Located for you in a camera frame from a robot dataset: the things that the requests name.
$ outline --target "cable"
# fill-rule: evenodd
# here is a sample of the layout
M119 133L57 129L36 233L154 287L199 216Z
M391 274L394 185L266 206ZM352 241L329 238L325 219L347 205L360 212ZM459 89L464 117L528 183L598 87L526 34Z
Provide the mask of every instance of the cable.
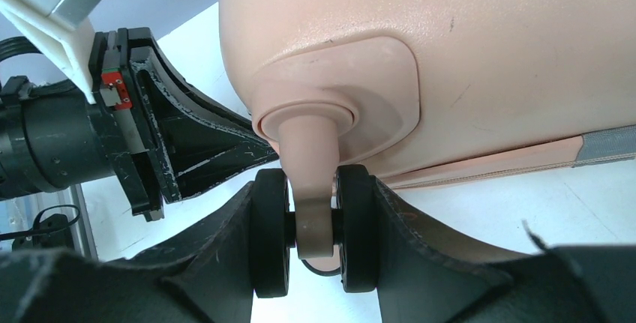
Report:
M44 212L50 211L55 208L73 208L77 211L77 215L71 221L69 221L68 223L66 223L65 225L61 227L41 229L40 221L42 220L42 216L44 215ZM35 216L35 219L33 219L33 226L31 229L27 231L3 233L0 235L0 241L6 241L9 239L17 239L17 238L26 238L26 237L37 238L41 235L50 235L51 233L56 233L56 232L63 231L65 229L69 229L73 224L77 223L77 221L80 220L80 217L81 217L80 208L77 207L76 205L54 205L52 207L43 209L42 211L40 211L40 213L37 214L37 216Z
M26 55L28 53L41 52L27 37L18 36L0 41L0 62L17 55Z
M340 267L334 269L333 271L321 271L320 269L315 268L313 265L310 265L309 262L307 262L304 259L302 260L302 264L313 274L317 274L321 277L333 277L333 276L337 276L338 274L340 274Z
M0 62L18 55L26 55L29 53L42 53L31 41L24 36L7 38L0 41ZM75 85L70 79L53 83L51 85L42 85L33 89L33 97L48 96L50 94L61 94L71 91Z

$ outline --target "wheel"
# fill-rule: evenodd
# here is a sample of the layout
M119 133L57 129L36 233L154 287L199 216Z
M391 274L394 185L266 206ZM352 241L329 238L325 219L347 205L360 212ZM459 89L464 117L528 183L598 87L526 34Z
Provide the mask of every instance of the wheel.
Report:
M290 284L290 249L285 216L290 211L287 177L282 169L261 169L256 174L250 207L250 278L258 298L287 295Z
M342 166L336 182L337 207L342 214L342 286L347 293L371 292L380 266L374 178L364 166Z

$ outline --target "white mount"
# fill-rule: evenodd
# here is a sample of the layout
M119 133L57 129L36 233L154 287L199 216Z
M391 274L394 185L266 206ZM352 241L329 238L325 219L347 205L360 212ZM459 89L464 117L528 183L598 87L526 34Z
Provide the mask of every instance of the white mount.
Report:
M99 0L27 2L0 0L0 12L95 103L88 66L95 30L87 16Z

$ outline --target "suitcase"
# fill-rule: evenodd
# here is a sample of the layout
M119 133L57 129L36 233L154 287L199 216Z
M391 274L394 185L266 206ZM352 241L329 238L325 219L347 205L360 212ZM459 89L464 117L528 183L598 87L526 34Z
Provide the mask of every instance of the suitcase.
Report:
M255 131L335 122L288 124L288 175L362 163L394 189L633 159L635 27L636 0L220 0Z

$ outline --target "white surface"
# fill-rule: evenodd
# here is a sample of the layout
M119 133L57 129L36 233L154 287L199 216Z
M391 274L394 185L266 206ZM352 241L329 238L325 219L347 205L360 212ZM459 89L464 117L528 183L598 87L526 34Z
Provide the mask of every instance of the white surface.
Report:
M84 92L88 102L95 102L88 63L95 38L90 20L68 31L20 0L0 0L0 13Z
M221 64L215 6L159 41L183 76L228 108L247 114ZM84 184L100 259L131 257L220 207L255 170L190 201L166 206L166 219L131 217L114 178ZM636 162L538 172L453 187L403 193L444 223L491 244L522 252L537 249L522 221L548 245L636 243ZM292 254L289 296L254 301L252 322L380 322L374 293L345 295L339 277L313 275Z

